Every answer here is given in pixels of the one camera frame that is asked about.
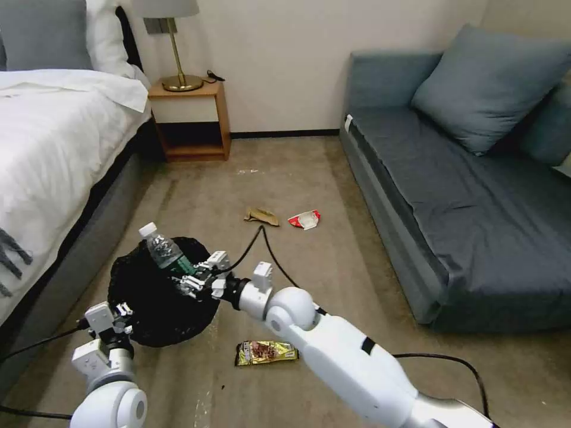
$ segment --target lamp shade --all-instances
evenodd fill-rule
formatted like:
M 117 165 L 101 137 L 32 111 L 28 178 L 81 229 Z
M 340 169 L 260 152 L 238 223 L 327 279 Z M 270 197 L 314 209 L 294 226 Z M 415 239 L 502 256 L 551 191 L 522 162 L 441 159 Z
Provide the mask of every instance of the lamp shade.
M 133 11 L 143 18 L 178 18 L 198 15 L 196 0 L 131 0 Z

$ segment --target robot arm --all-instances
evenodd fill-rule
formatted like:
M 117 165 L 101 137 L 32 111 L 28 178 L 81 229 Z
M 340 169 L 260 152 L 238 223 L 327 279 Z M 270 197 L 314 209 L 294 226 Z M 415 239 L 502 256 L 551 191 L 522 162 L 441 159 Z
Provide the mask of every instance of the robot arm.
M 388 428 L 496 427 L 465 403 L 420 393 L 391 354 L 347 320 L 326 314 L 313 303 L 307 291 L 288 287 L 272 297 L 269 263 L 258 264 L 251 280 L 235 278 L 225 270 L 229 265 L 225 252 L 214 253 L 199 264 L 193 276 L 183 278 L 181 292 L 199 301 L 205 298 L 228 301 L 236 310 L 263 322 L 298 348 L 303 361 L 317 377 L 363 418 Z M 90 325 L 92 320 L 96 324 L 93 316 L 86 318 Z M 102 328 L 106 333 L 98 332 L 100 339 L 125 334 L 124 329 L 119 333 L 117 329 L 109 330 L 109 325 L 100 326 L 99 330 Z M 70 427 L 142 427 L 146 396 L 133 383 L 124 341 L 111 341 L 122 343 L 115 349 L 123 350 L 121 355 L 115 355 L 113 372 L 114 364 L 109 358 L 105 360 L 105 352 L 93 352 L 100 346 L 97 342 L 100 339 L 94 341 L 99 345 L 92 342 L 84 345 L 91 346 L 88 354 L 93 360 L 86 360 L 85 353 L 78 352 L 81 348 L 74 354 L 74 365 L 88 376 L 89 395 L 74 413 Z M 103 362 L 99 370 L 92 369 L 97 366 L 95 361 Z

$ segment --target sofa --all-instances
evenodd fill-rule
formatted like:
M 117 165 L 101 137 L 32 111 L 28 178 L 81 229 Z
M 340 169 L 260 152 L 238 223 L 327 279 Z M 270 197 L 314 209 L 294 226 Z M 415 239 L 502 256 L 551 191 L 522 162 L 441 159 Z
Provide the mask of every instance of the sofa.
M 439 331 L 565 328 L 571 178 L 521 145 L 571 120 L 571 90 L 559 85 L 496 150 L 475 156 L 410 105 L 440 58 L 353 53 L 340 127 L 410 309 Z

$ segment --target floor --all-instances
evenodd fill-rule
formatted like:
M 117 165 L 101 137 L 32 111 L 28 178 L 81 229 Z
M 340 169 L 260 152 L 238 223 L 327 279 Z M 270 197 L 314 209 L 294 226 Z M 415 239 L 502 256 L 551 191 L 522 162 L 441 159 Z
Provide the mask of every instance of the floor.
M 115 256 L 137 244 L 138 227 L 155 221 L 164 234 L 196 237 L 210 251 L 234 259 L 256 223 L 248 206 L 275 212 L 269 230 L 281 264 L 329 312 L 349 319 L 392 353 L 433 352 L 469 360 L 481 372 L 490 412 L 502 427 L 568 427 L 571 420 L 571 334 L 445 335 L 418 326 L 409 311 L 382 242 L 336 137 L 238 140 L 228 162 L 162 166 L 148 188 Z M 319 209 L 311 231 L 287 218 Z M 100 272 L 62 328 L 106 299 L 109 268 Z M 261 242 L 237 269 L 247 276 L 269 261 Z M 275 287 L 286 286 L 279 272 Z M 245 314 L 221 304 L 210 327 L 183 344 L 137 347 L 139 385 L 149 398 L 147 428 L 368 426 L 301 361 L 234 367 L 238 342 L 270 339 Z M 70 364 L 78 333 L 45 348 L 12 390 L 7 405 L 73 412 L 84 381 Z M 454 397 L 480 408 L 472 375 L 448 361 L 406 360 L 404 368 L 425 393 Z M 65 427 L 62 421 L 0 415 L 2 427 Z

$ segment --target litter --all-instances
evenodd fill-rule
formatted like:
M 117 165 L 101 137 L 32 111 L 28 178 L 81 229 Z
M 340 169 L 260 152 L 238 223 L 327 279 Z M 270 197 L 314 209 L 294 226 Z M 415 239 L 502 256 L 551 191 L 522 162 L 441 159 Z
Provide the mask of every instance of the litter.
M 247 341 L 236 347 L 235 366 L 298 360 L 299 352 L 289 343 L 274 341 Z
M 319 214 L 319 211 L 313 210 L 288 218 L 287 221 L 289 221 L 292 226 L 303 228 L 303 230 L 310 230 L 317 226 L 320 218 L 321 214 Z
M 276 217 L 276 215 L 270 211 L 261 209 L 261 208 L 250 208 L 248 207 L 248 212 L 246 213 L 246 217 L 244 217 L 246 221 L 261 221 L 272 226 L 279 226 L 280 221 Z

